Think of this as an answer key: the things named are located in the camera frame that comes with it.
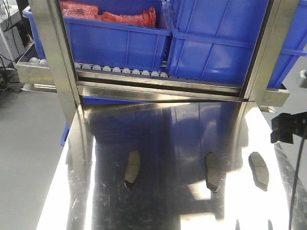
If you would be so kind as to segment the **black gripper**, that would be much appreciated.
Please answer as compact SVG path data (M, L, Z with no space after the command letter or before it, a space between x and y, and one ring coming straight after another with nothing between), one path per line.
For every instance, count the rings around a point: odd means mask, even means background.
M293 144L293 135L307 139L307 114L281 113L271 120L271 143Z

